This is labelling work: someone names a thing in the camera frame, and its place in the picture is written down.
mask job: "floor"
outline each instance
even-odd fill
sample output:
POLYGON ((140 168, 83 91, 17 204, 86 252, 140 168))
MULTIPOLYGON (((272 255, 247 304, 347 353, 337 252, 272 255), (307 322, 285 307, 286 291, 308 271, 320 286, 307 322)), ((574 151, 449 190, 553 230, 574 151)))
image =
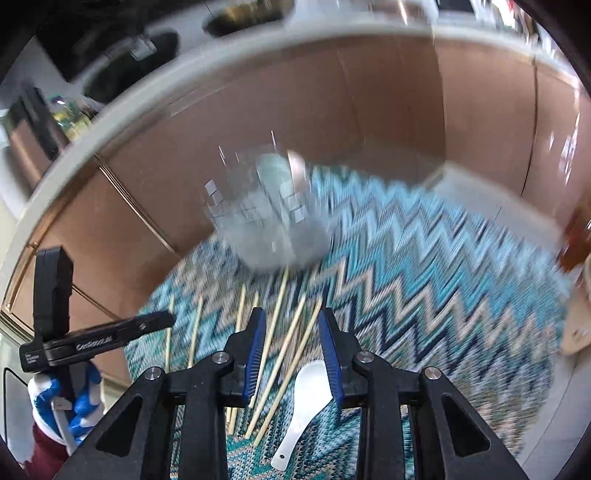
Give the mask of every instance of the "floor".
POLYGON ((460 203, 473 213, 506 226, 515 235, 558 254, 562 229, 513 193, 464 168, 446 162, 431 189, 439 196, 460 203))

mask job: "white ceramic spoon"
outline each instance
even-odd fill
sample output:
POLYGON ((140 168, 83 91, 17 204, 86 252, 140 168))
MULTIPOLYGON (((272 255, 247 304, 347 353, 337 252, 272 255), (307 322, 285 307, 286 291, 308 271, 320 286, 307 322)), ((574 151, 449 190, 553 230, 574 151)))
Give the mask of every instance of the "white ceramic spoon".
POLYGON ((304 365, 295 378, 294 413, 281 445, 271 459, 273 468, 285 471, 301 434, 331 399, 324 362, 316 360, 304 365))

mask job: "wooden chopstick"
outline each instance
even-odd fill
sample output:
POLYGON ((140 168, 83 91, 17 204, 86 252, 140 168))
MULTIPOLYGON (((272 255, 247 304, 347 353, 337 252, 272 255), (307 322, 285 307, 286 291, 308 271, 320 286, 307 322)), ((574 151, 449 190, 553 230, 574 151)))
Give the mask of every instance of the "wooden chopstick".
POLYGON ((289 275, 289 269, 286 268, 283 272, 283 278, 281 279, 281 286, 279 287, 279 294, 277 295, 277 301, 275 302, 275 309, 273 310, 273 317, 271 317, 271 324, 267 329, 267 335, 265 337, 265 345, 262 349, 261 365, 259 367, 259 373, 256 378, 256 387, 254 395, 251 398, 251 402, 248 404, 248 408, 255 406, 256 395, 258 394, 259 386, 261 385, 262 372, 267 364, 267 357, 269 356, 269 349, 271 348, 271 342, 275 333, 275 327, 277 325, 277 319, 281 311, 281 303, 283 302, 283 295, 285 294, 285 288, 287 286, 287 277, 289 275))
MULTIPOLYGON (((174 295, 170 297, 170 303, 168 304, 168 311, 174 313, 174 295)), ((170 342, 173 336, 173 328, 168 327, 166 329, 166 344, 164 347, 164 371, 168 373, 170 371, 170 342)))
POLYGON ((203 297, 199 296, 197 302, 197 313, 195 314, 195 322, 193 323, 193 334, 191 335, 191 345, 189 346, 189 358, 187 358, 187 368, 193 366, 193 359, 195 358, 195 349, 197 348, 197 331, 199 330, 199 322, 201 321, 201 314, 203 313, 203 297))
POLYGON ((310 338, 310 335, 312 334, 312 328, 314 328, 314 324, 316 322, 316 319, 318 318, 318 314, 320 313, 321 308, 322 308, 322 298, 319 298, 318 301, 316 301, 316 306, 314 307, 314 312, 312 313, 312 317, 310 318, 310 321, 308 322, 308 325, 306 327, 306 331, 304 332, 304 336, 302 337, 300 344, 298 346, 297 352, 294 355, 294 359, 292 360, 289 370, 287 371, 287 373, 285 375, 285 379, 283 380, 283 383, 281 384, 281 386, 279 388, 279 392, 277 392, 277 396, 275 398, 275 401, 273 402, 273 405, 271 405, 271 409, 269 410, 269 413, 267 413, 267 416, 265 417, 265 421, 263 422, 262 427, 259 430, 259 433, 257 434, 257 436, 255 438, 255 441, 253 443, 253 445, 255 447, 258 446, 258 444, 261 442, 263 435, 267 431, 267 428, 269 428, 269 424, 271 423, 271 419, 273 418, 273 415, 277 411, 277 407, 279 406, 279 403, 281 402, 281 399, 283 398, 283 395, 285 394, 285 391, 287 390, 287 387, 289 386, 291 377, 293 376, 294 371, 296 370, 297 365, 300 362, 300 358, 301 358, 302 354, 304 353, 304 348, 306 347, 306 343, 308 342, 308 338, 310 338))
POLYGON ((275 362, 275 365, 273 366, 273 371, 271 372, 271 376, 269 378, 269 381, 267 382, 267 386, 265 387, 265 391, 263 392, 262 397, 259 400, 258 405, 256 406, 256 410, 254 412, 254 415, 252 416, 251 422, 248 424, 248 428, 246 430, 246 435, 244 436, 244 438, 246 438, 246 439, 249 439, 251 437, 252 432, 255 429, 256 421, 261 416, 262 409, 265 407, 265 402, 267 401, 267 398, 269 397, 269 393, 271 393, 271 388, 273 387, 273 383, 275 382, 277 374, 279 373, 279 369, 281 368, 281 363, 283 362, 283 359, 285 357, 285 353, 287 352, 287 347, 290 344, 291 337, 293 336, 294 331, 296 330, 297 323, 300 321, 301 312, 304 310, 305 302, 306 302, 306 295, 304 294, 304 295, 302 295, 302 297, 300 299, 300 303, 298 304, 297 309, 295 310, 293 320, 291 321, 291 324, 290 324, 290 328, 289 328, 289 330, 287 330, 287 333, 285 334, 285 338, 283 339, 283 344, 281 345, 281 350, 279 351, 279 355, 277 356, 277 360, 275 362))
MULTIPOLYGON (((238 313, 236 314, 236 328, 234 332, 240 332, 242 329, 242 311, 244 310, 244 302, 246 300, 246 285, 242 284, 242 289, 240 290, 240 300, 238 301, 238 313)), ((226 422, 229 421, 230 425, 228 426, 228 433, 230 435, 234 434, 234 427, 236 425, 236 415, 238 410, 236 408, 230 408, 229 412, 226 409, 226 422)))

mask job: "black gripper frame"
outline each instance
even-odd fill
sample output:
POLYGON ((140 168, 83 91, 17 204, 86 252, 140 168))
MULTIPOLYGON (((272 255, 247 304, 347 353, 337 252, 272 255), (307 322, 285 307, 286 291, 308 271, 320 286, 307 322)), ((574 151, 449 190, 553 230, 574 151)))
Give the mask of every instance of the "black gripper frame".
POLYGON ((410 372, 369 352, 357 355, 362 350, 354 334, 339 330, 331 309, 323 311, 340 363, 341 405, 362 409, 356 480, 404 480, 404 404, 416 480, 527 480, 505 445, 439 369, 410 372))
POLYGON ((226 480, 225 407, 248 404, 248 371, 265 312, 252 310, 246 329, 223 352, 189 369, 148 368, 64 464, 54 480, 168 480, 178 407, 184 405, 178 480, 226 480))
MULTIPOLYGON (((70 332, 73 274, 74 264, 63 247, 37 252, 33 284, 34 337, 19 347, 22 370, 50 372, 60 381, 61 396, 72 403, 75 394, 70 367, 174 325, 171 313, 153 312, 70 332)), ((73 416, 71 410, 66 413, 70 418, 73 416)))

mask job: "metal screw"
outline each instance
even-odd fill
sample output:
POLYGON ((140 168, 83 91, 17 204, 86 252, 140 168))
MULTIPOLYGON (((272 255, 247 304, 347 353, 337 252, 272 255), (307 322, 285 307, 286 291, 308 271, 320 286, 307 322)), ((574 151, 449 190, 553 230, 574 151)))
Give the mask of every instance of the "metal screw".
POLYGON ((156 380, 160 378, 160 375, 162 375, 162 369, 160 367, 150 367, 144 373, 144 377, 148 380, 156 380))
POLYGON ((212 360, 215 364, 225 364, 228 360, 230 360, 230 355, 228 355, 226 352, 215 352, 212 355, 212 360))
POLYGON ((370 364, 374 361, 375 355, 372 352, 368 352, 363 350, 362 352, 358 352, 356 355, 357 360, 359 360, 363 364, 370 364))
POLYGON ((439 380, 443 374, 437 367, 427 367, 425 369, 425 377, 429 380, 439 380))

